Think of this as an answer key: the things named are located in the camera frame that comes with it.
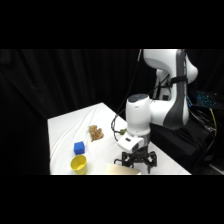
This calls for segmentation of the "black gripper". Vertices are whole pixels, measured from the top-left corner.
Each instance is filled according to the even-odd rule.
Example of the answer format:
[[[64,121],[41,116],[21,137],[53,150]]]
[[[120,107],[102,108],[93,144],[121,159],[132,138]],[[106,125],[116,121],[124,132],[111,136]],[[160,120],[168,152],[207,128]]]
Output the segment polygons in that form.
[[[147,171],[151,172],[151,169],[157,166],[157,155],[154,151],[148,153],[148,148],[143,147],[131,154],[123,152],[119,160],[114,160],[114,162],[117,161],[130,168],[133,168],[135,163],[144,163],[147,165]]]

